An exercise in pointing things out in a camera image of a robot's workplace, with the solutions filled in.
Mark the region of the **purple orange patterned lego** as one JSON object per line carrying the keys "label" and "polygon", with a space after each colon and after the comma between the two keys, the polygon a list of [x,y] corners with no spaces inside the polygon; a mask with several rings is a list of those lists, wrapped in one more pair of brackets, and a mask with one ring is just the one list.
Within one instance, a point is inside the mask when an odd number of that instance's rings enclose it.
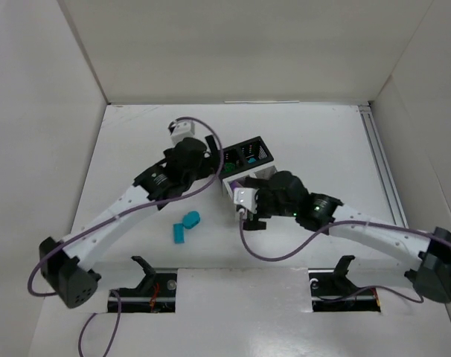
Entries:
{"label": "purple orange patterned lego", "polygon": [[229,183],[229,186],[230,186],[232,191],[234,191],[236,188],[242,188],[243,187],[243,185],[239,181],[231,181]]}

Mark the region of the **teal rounded lego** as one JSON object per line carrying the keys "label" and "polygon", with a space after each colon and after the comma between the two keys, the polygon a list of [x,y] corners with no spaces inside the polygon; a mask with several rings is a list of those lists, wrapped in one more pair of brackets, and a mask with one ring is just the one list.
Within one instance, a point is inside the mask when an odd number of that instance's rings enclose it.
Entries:
{"label": "teal rounded lego", "polygon": [[192,229],[200,223],[201,217],[197,211],[190,211],[182,218],[182,225],[185,229]]}

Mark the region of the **teal lego plate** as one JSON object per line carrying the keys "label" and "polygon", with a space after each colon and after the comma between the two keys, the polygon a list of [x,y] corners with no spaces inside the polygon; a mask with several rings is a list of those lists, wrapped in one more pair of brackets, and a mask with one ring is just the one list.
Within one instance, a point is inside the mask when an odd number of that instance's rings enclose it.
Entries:
{"label": "teal lego plate", "polygon": [[175,244],[185,243],[185,227],[182,223],[175,223],[173,225],[173,241]]}

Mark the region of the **green square lego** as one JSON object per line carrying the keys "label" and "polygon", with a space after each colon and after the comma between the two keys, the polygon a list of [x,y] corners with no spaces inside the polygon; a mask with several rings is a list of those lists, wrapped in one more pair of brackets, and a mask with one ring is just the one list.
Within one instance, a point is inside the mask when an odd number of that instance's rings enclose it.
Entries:
{"label": "green square lego", "polygon": [[224,171],[225,171],[226,173],[229,173],[229,172],[231,172],[231,171],[234,171],[235,168],[236,168],[236,165],[233,164],[233,163],[225,163],[225,164],[224,164]]}

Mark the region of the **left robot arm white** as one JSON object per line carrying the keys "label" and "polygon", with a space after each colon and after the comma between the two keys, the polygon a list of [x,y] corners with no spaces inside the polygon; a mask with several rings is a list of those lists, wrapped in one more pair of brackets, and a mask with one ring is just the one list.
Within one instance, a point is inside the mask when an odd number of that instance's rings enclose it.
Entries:
{"label": "left robot arm white", "polygon": [[129,229],[159,212],[167,204],[195,196],[195,181],[218,178],[223,166],[223,146],[217,135],[203,141],[184,138],[164,151],[164,158],[139,174],[126,192],[77,234],[60,241],[52,237],[39,244],[42,275],[69,309],[84,304],[96,292],[101,275],[95,263]]}

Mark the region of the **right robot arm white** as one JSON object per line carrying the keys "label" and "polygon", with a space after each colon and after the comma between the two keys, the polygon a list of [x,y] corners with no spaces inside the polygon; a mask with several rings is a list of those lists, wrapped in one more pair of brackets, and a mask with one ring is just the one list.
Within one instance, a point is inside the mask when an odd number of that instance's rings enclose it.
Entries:
{"label": "right robot arm white", "polygon": [[243,187],[234,189],[233,202],[241,233],[265,229],[273,216],[292,217],[311,232],[294,251],[275,257],[276,262],[295,256],[320,234],[349,239],[399,260],[419,297],[451,302],[451,232],[445,228],[426,232],[384,223],[340,199],[309,192],[289,171],[268,179],[245,178]]}

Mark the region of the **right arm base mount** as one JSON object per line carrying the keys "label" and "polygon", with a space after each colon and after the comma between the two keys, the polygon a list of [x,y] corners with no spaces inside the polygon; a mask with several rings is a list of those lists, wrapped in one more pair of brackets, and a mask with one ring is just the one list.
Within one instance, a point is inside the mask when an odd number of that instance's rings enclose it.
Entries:
{"label": "right arm base mount", "polygon": [[308,272],[313,312],[381,312],[375,289],[359,290],[348,279],[353,255],[341,257],[334,268],[311,269]]}

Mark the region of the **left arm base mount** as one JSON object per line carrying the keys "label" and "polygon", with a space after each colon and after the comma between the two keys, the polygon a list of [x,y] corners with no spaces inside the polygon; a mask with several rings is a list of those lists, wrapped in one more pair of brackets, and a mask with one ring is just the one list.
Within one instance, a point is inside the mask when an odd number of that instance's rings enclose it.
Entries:
{"label": "left arm base mount", "polygon": [[141,267],[141,280],[132,288],[120,287],[109,293],[107,312],[174,313],[176,311],[177,268],[153,268],[143,257],[132,256]]}

